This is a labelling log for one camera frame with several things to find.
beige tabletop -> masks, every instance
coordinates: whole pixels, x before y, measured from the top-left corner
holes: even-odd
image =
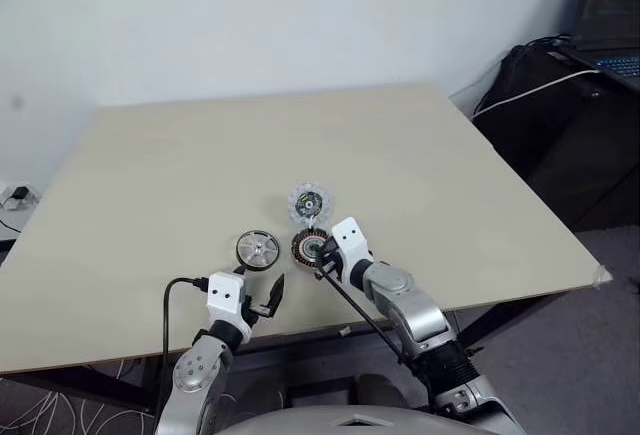
[[[609,278],[427,85],[105,108],[0,269],[0,372],[160,352],[166,283],[234,268],[254,228],[282,254],[250,293],[287,274],[254,337],[358,321],[294,268],[287,196],[307,180],[332,193],[330,223],[355,217],[375,256],[445,309]],[[203,327],[205,295],[176,286],[170,348]]]

gray carpet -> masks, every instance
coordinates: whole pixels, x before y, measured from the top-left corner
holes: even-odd
[[[640,428],[640,230],[624,227],[578,235],[614,276],[599,289],[560,297],[520,324],[483,343],[474,357],[529,435],[622,435]],[[458,311],[461,325],[484,310]],[[362,344],[344,353],[286,365],[247,369],[239,362],[228,391],[242,393],[252,381],[281,376],[288,383],[319,381],[360,373],[388,376],[414,405],[424,403],[424,389],[399,367],[379,343]],[[100,366],[114,373],[113,364]],[[135,380],[136,370],[128,377]],[[0,425],[35,403],[43,391],[0,382]],[[72,399],[79,410],[80,401]],[[87,404],[93,413],[96,404]],[[98,424],[120,409],[107,407]],[[36,433],[43,433],[47,417]],[[147,423],[145,433],[151,433]],[[31,426],[24,433],[31,433]],[[49,434],[70,434],[71,417],[60,401]],[[101,434],[140,433],[140,419],[125,415]]]

black cable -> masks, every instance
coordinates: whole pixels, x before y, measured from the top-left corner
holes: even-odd
[[[389,345],[389,348],[391,350],[393,350],[393,353],[395,353],[398,356],[398,360],[401,361],[402,363],[404,363],[405,365],[407,365],[408,367],[410,365],[412,365],[411,360],[409,360],[404,353],[402,353],[402,351],[396,347],[396,345],[393,343],[393,341],[387,336],[386,333],[384,333],[384,331],[380,328],[380,326],[375,322],[375,320],[373,318],[371,318],[369,316],[369,314],[367,312],[365,312],[357,303],[356,301],[351,298],[351,296],[345,292],[343,290],[343,288],[338,284],[338,282],[336,282],[333,278],[329,277],[329,276],[325,276],[324,278],[327,279],[327,281],[333,286],[333,288],[335,288],[337,290],[337,292],[342,295],[342,297],[349,303],[349,305],[351,305],[353,308],[355,308],[356,312],[358,312],[360,314],[360,316],[362,318],[364,318],[366,320],[366,322],[371,326],[371,328],[373,328],[378,335],[380,335],[380,337],[382,337],[382,339],[385,341],[385,343],[387,345]]]
[[[179,282],[187,282],[192,285],[197,283],[193,278],[179,277],[171,280],[164,289],[164,298],[162,300],[162,365],[160,368],[160,391],[158,392],[158,400],[156,402],[156,420],[155,429],[158,428],[160,422],[160,411],[162,410],[162,402],[164,400],[164,392],[166,390],[167,369],[169,366],[169,295],[171,288]]]
[[[524,57],[531,52],[532,50],[534,50],[535,48],[541,46],[541,45],[549,45],[549,44],[553,44],[556,41],[567,41],[567,37],[569,35],[568,34],[559,34],[559,35],[554,35],[554,36],[550,36],[550,37],[541,37],[541,38],[536,38],[535,40],[531,40],[530,42],[527,42],[522,49],[520,50],[520,53],[518,53],[513,62],[510,64],[509,66],[509,76],[508,76],[508,81],[506,83],[506,86],[504,88],[504,95],[506,96],[506,94],[509,92],[509,90],[511,89],[511,85],[513,84],[513,80],[515,78],[515,74],[516,74],[516,67],[517,65],[524,59]]]
[[[416,377],[418,380],[420,380],[420,382],[425,386],[425,388],[427,389],[427,401],[428,401],[427,404],[429,406],[429,410],[432,411],[433,407],[435,407],[435,398],[433,396],[433,390],[431,388],[431,381],[429,380],[429,378],[416,367],[416,365],[413,363],[413,360],[410,360],[409,358],[407,358],[407,356],[404,353],[402,353],[402,351],[398,347],[396,347],[393,341],[387,336],[386,333],[382,331],[382,329],[375,322],[375,320],[371,318],[369,314],[365,312],[356,303],[356,301],[353,298],[351,298],[351,296],[346,291],[342,289],[342,287],[338,284],[338,282],[336,282],[333,278],[331,278],[326,274],[324,275],[323,278],[326,278],[327,281],[331,284],[331,286],[335,288],[337,292],[340,295],[342,295],[342,297],[349,303],[349,305],[351,305],[356,310],[356,312],[358,312],[360,316],[366,320],[366,322],[371,326],[371,328],[373,328],[376,331],[376,333],[380,335],[380,337],[385,341],[385,343],[389,346],[389,348],[393,350],[393,353],[395,353],[398,356],[398,362],[403,363],[409,369],[411,374],[414,377]]]
[[[13,230],[16,233],[22,233],[21,230],[18,230],[17,228],[13,228],[9,225],[7,225],[6,223],[4,223],[2,220],[0,220],[0,225],[2,225],[3,227],[7,227],[9,230]]]

laptop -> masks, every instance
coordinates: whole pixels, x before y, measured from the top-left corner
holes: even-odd
[[[640,0],[578,0],[560,51],[640,92]]]

